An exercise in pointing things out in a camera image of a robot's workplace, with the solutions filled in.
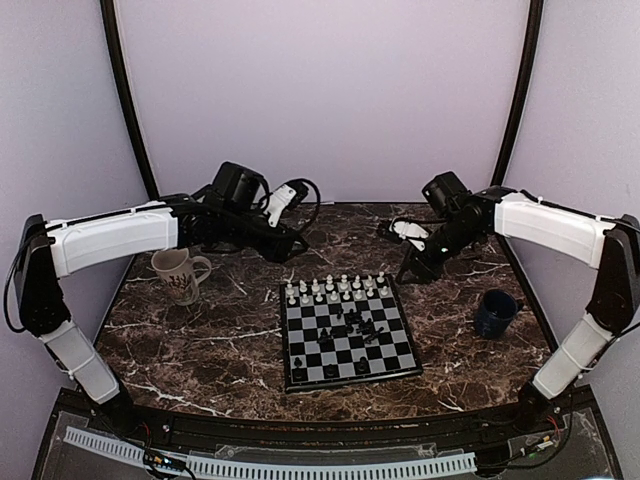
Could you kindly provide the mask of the black queen piece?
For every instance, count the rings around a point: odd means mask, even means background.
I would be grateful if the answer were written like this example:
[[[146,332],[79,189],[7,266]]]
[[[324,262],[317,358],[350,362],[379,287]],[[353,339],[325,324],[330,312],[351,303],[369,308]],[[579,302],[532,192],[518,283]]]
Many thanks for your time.
[[[358,374],[368,374],[370,372],[369,362],[366,357],[361,357],[356,364]]]

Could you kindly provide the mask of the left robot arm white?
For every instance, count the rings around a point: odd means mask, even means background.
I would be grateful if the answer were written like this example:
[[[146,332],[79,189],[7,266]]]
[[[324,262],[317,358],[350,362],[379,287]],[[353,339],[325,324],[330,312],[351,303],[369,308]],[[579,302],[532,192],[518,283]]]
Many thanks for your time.
[[[137,254],[212,247],[251,248],[265,260],[284,263],[307,250],[303,227],[281,222],[319,188],[305,178],[276,189],[263,175],[229,161],[193,194],[163,196],[139,206],[70,220],[24,224],[3,292],[16,294],[18,320],[8,328],[39,339],[120,436],[141,427],[126,387],[73,320],[60,281],[77,272]]]

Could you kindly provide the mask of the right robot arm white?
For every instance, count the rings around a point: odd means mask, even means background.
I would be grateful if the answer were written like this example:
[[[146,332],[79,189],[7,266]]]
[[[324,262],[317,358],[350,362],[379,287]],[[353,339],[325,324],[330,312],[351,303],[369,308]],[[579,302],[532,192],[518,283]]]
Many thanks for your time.
[[[516,248],[545,314],[575,315],[574,324],[551,322],[559,345],[530,380],[528,397],[511,410],[511,426],[530,434],[549,416],[546,401],[638,326],[639,220],[587,213],[506,186],[473,193],[453,172],[436,176],[422,193],[437,225],[394,219],[384,229],[410,244],[402,271],[434,281],[446,261],[495,236]]]

